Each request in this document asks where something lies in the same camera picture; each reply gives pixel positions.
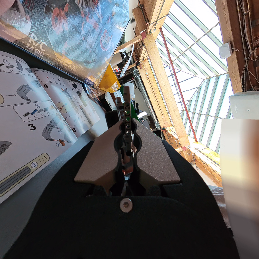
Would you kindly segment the glass skylight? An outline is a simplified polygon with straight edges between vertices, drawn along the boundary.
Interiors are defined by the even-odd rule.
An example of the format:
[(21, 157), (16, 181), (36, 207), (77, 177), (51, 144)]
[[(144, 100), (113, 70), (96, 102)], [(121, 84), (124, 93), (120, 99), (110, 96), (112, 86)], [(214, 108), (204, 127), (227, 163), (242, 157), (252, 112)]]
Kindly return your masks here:
[(219, 154), (233, 91), (215, 1), (175, 0), (162, 30), (197, 140)]

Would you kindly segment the white instruction booklet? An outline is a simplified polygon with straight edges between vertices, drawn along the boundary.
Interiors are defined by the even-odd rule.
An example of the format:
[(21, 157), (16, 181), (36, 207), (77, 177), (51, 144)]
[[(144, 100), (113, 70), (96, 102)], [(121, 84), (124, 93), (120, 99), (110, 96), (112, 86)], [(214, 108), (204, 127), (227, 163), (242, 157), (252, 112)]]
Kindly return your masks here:
[(2, 203), (100, 118), (82, 84), (0, 56)]

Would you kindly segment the large wooden ceiling beam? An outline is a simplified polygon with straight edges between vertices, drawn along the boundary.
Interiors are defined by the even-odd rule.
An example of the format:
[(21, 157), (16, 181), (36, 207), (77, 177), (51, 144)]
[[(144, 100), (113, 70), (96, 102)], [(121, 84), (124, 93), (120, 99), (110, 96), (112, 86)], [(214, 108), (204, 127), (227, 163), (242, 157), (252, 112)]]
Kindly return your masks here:
[(185, 127), (183, 125), (174, 95), (172, 93), (170, 83), (168, 81), (157, 45), (155, 43), (154, 36), (153, 34), (146, 33), (147, 25), (146, 25), (146, 21), (144, 20), (143, 14), (141, 12), (141, 8), (136, 7), (133, 9), (132, 12), (133, 12), (133, 16), (135, 18), (138, 30), (142, 34), (145, 49), (151, 61), (152, 67), (154, 69), (154, 73), (156, 75), (164, 100), (169, 110), (169, 114), (171, 116), (173, 126), (176, 130), (177, 137), (183, 148), (183, 152), (182, 152), (183, 156), (188, 162), (191, 162), (192, 156), (188, 155), (188, 149), (187, 149), (187, 147), (190, 144), (189, 139), (187, 137)]

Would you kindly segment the white projector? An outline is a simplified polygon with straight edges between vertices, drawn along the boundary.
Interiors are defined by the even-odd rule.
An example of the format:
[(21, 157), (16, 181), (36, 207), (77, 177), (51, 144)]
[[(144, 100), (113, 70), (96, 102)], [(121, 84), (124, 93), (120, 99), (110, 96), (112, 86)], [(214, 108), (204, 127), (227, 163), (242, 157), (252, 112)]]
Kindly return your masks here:
[(229, 102), (234, 119), (259, 119), (259, 91), (238, 92)]

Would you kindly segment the black toy block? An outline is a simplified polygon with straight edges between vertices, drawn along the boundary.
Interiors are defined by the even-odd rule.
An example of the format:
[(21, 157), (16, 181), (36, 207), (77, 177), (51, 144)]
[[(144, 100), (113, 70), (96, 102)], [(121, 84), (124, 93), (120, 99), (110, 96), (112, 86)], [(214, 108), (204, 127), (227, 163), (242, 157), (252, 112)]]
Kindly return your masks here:
[(106, 119), (108, 129), (111, 128), (113, 125), (115, 125), (117, 122), (120, 121), (118, 116), (118, 111), (113, 110), (113, 111), (106, 112), (105, 119)]

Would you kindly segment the grey desk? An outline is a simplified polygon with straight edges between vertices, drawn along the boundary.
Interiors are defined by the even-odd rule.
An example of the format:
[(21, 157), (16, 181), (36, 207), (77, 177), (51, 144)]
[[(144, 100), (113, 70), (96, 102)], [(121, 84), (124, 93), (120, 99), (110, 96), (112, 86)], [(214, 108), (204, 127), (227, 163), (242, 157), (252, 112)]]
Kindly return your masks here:
[(91, 100), (91, 103), (94, 106), (100, 121), (92, 126), (92, 128), (90, 128), (86, 133), (81, 135), (72, 147), (62, 153), (39, 173), (33, 176), (27, 183), (20, 187), (14, 194), (1, 203), (1, 258), (3, 258), (21, 234), (37, 201), (53, 176), (85, 145), (108, 129), (104, 110), (94, 101)]

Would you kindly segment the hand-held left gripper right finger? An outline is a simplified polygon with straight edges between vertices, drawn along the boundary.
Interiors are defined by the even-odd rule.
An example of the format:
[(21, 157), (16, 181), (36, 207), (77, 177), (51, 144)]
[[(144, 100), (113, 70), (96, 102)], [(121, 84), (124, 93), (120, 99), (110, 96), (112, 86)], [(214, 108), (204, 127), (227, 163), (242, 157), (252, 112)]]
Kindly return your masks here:
[(136, 119), (132, 119), (135, 125), (133, 144), (135, 153), (135, 165), (139, 174), (139, 183), (149, 189), (151, 186), (164, 184), (178, 184), (178, 176), (173, 163), (163, 145), (162, 139), (148, 130)]

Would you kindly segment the grey toy beam arm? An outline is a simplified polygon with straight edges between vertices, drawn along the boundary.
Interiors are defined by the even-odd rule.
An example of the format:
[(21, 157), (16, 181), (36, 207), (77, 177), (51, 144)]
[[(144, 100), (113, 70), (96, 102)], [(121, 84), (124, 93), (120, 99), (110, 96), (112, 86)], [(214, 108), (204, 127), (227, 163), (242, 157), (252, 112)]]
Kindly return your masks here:
[(131, 127), (131, 95), (130, 95), (130, 87), (124, 86), (123, 89), (123, 99), (124, 103), (121, 101), (120, 97), (116, 98), (116, 107), (118, 110), (119, 119), (124, 122), (124, 133), (123, 138), (125, 144), (123, 144), (122, 149), (124, 151), (124, 174), (126, 176), (126, 180), (129, 179), (130, 173), (133, 171), (133, 149), (132, 149), (132, 127)]

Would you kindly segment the green plastic bin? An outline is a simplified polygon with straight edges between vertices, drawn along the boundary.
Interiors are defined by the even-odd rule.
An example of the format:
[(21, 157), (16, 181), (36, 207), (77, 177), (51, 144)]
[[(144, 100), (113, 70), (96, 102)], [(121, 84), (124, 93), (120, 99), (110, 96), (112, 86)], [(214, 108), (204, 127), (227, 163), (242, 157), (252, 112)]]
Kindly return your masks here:
[[(121, 94), (122, 94), (122, 96), (123, 96), (123, 98), (124, 98), (124, 86), (123, 86), (123, 85), (120, 87), (120, 92), (121, 92)], [(132, 117), (132, 118), (135, 118), (138, 122), (140, 122), (139, 119), (138, 119), (138, 116), (137, 116), (137, 114), (136, 114), (136, 112), (135, 112), (135, 109), (134, 109), (134, 107), (133, 107), (133, 102), (132, 102), (132, 100), (130, 101), (130, 104), (131, 104), (131, 117)]]

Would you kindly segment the large blue toy box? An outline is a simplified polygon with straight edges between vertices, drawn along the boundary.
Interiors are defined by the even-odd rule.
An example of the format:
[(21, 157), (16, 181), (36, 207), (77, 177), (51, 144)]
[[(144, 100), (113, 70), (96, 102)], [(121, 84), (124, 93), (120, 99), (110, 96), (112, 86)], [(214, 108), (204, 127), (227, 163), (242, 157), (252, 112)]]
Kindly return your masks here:
[(1, 37), (94, 88), (129, 21), (128, 1), (3, 0)]

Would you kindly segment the yellow plastic bin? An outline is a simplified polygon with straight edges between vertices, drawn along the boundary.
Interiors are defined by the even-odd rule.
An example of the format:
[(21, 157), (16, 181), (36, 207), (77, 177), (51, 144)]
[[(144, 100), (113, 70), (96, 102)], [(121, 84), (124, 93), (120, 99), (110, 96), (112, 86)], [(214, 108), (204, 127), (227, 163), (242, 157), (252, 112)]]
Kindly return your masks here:
[(112, 66), (109, 64), (102, 80), (99, 83), (99, 88), (103, 91), (110, 92), (111, 86), (117, 81), (117, 76), (114, 73)]

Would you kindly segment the small black box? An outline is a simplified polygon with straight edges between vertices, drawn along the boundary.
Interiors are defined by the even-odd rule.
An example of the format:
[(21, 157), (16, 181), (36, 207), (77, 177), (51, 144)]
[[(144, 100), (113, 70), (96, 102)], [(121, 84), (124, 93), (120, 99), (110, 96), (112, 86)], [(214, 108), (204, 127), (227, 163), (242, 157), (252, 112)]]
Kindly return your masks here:
[(105, 92), (104, 94), (99, 96), (99, 100), (102, 103), (103, 108), (109, 112), (116, 109), (115, 103), (109, 92)]

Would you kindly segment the black carton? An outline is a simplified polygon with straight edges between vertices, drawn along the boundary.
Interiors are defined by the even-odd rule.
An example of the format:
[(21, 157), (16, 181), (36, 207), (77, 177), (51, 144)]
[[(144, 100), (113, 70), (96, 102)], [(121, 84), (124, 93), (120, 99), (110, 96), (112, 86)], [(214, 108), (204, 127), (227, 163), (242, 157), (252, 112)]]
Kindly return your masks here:
[(128, 73), (118, 79), (120, 85), (123, 85), (125, 83), (128, 83), (130, 81), (134, 80), (133, 73)]

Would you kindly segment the white printed paper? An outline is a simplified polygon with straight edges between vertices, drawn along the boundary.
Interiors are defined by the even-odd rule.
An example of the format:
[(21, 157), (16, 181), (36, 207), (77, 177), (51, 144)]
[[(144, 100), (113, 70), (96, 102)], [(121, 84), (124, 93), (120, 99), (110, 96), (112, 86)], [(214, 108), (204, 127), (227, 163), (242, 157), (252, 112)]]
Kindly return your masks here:
[(130, 97), (131, 99), (135, 98), (135, 94), (134, 94), (134, 83), (125, 83), (124, 86), (128, 86), (129, 87), (129, 91), (130, 91)]

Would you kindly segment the white sensor box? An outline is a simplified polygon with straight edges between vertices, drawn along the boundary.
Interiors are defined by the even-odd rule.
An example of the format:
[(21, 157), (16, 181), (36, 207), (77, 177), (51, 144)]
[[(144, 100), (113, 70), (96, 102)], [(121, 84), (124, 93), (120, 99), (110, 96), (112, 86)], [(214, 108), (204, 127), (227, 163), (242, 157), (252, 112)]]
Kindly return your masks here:
[(219, 47), (219, 56), (221, 59), (226, 59), (232, 55), (231, 43), (225, 43)]

